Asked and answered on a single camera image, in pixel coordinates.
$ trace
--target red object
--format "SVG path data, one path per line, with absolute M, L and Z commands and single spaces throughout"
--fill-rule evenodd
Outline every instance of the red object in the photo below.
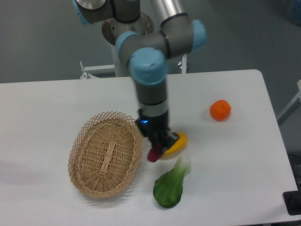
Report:
M 147 159 L 151 162 L 156 162 L 159 158 L 161 158 L 161 156 L 160 147 L 156 146 L 150 149 Z

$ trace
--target wicker basket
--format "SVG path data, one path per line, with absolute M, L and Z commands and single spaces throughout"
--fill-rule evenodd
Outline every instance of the wicker basket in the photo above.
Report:
M 81 129 L 70 153 L 68 172 L 72 183 L 95 198 L 120 193 L 138 169 L 142 143 L 131 116 L 118 112 L 94 116 Z

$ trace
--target cable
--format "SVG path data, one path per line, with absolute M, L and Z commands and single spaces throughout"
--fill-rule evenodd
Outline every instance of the cable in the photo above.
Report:
M 287 154 L 288 156 L 294 156 L 294 157 L 298 157 L 298 158 L 301 158 L 301 156 L 298 156 L 296 154 Z

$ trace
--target orange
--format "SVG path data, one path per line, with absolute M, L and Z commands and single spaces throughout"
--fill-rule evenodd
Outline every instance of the orange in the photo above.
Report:
M 225 100 L 218 100 L 210 107 L 210 114 L 212 118 L 217 121 L 225 120 L 231 111 L 231 106 Z

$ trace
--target green vegetable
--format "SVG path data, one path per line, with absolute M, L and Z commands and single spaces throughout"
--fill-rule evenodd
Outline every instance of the green vegetable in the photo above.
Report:
M 183 180 L 190 171 L 191 161 L 187 157 L 178 158 L 174 167 L 155 181 L 153 195 L 160 206 L 173 208 L 181 200 Z

